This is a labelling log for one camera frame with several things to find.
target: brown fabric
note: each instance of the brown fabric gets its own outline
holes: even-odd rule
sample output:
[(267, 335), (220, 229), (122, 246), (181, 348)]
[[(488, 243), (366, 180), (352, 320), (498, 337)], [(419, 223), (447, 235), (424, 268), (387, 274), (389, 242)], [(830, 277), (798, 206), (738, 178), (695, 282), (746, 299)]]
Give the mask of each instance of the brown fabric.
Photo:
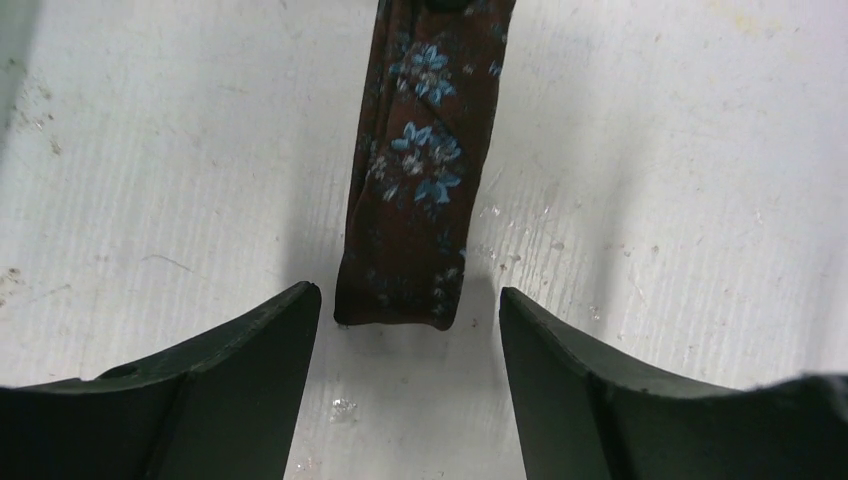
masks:
[(336, 321), (453, 324), (515, 0), (377, 11)]

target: folded cloth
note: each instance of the folded cloth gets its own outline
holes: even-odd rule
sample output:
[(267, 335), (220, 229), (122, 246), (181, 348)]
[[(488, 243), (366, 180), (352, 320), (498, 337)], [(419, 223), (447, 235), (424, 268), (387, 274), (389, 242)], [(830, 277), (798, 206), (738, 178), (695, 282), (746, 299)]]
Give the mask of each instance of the folded cloth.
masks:
[(378, 6), (336, 285), (342, 325), (453, 324), (515, 0), (445, 7), (457, 3)]

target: fabric fold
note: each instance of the fabric fold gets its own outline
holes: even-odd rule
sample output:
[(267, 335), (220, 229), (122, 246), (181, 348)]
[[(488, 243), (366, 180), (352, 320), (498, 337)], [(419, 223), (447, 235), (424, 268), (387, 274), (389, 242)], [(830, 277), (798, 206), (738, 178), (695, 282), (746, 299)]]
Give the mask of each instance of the fabric fold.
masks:
[(343, 325), (453, 324), (515, 0), (378, 6), (336, 285)]

